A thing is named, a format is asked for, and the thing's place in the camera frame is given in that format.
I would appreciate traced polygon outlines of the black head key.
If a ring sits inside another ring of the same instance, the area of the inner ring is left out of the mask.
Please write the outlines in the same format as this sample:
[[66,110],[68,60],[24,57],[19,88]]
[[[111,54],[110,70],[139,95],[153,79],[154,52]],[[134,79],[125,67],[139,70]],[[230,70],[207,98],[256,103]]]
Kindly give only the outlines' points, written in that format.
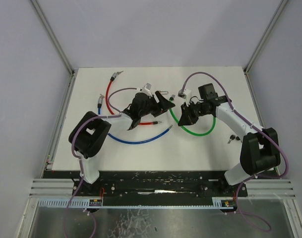
[[232,141],[240,141],[240,138],[238,136],[235,135],[231,135],[228,141],[228,144],[230,144]]

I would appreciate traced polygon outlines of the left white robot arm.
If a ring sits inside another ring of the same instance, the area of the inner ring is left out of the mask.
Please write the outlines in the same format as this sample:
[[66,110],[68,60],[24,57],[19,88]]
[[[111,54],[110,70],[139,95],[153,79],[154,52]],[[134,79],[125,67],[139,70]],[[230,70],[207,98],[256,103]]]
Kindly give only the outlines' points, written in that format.
[[133,130],[144,116],[157,117],[173,107],[175,104],[163,97],[160,91],[154,95],[138,92],[118,114],[106,116],[93,111],[86,112],[68,138],[72,155],[79,161],[80,177],[85,181],[84,191],[92,196],[100,192],[101,184],[97,181],[100,173],[94,157],[110,132]]

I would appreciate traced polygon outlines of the green cable lock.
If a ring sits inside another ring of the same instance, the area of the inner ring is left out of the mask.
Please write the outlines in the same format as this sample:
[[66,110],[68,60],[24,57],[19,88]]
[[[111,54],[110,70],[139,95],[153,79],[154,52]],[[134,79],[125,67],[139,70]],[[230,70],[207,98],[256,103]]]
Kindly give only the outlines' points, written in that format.
[[[170,114],[171,114],[173,120],[175,121],[175,123],[178,124],[179,120],[178,120],[177,117],[175,116],[173,110],[172,110],[172,109],[169,109],[169,112],[170,112]],[[193,131],[187,129],[187,128],[184,127],[184,126],[181,126],[181,129],[184,130],[185,132],[187,132],[187,133],[190,134],[190,135],[197,136],[197,137],[204,137],[204,136],[209,135],[209,134],[214,130],[215,125],[216,125],[216,118],[213,118],[211,128],[210,128],[207,132],[205,132],[205,133],[196,133],[196,132],[193,132]]]

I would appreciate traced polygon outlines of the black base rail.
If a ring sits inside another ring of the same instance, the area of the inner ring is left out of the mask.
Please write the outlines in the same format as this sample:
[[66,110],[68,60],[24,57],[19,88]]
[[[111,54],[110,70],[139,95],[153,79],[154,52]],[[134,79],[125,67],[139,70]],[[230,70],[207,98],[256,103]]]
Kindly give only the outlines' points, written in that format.
[[93,183],[75,181],[76,196],[102,197],[105,206],[201,206],[214,197],[247,197],[224,171],[101,171]]

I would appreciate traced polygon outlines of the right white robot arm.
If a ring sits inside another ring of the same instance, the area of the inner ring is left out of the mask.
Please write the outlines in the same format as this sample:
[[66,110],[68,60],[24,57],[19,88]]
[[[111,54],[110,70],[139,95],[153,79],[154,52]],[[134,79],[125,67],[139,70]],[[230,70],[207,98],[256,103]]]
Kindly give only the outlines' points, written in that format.
[[227,95],[218,95],[213,84],[200,86],[198,91],[201,97],[199,102],[189,101],[181,105],[178,126],[194,125],[199,117],[213,115],[225,123],[242,142],[240,162],[227,170],[224,180],[218,183],[222,195],[232,194],[236,184],[280,165],[278,136],[274,129],[265,129],[249,122],[236,111]]

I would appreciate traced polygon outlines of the brass padlock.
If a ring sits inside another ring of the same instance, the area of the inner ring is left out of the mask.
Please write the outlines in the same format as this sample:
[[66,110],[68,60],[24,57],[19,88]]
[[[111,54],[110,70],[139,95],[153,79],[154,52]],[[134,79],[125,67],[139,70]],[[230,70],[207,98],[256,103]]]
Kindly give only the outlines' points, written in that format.
[[159,91],[161,95],[168,95],[168,91]]

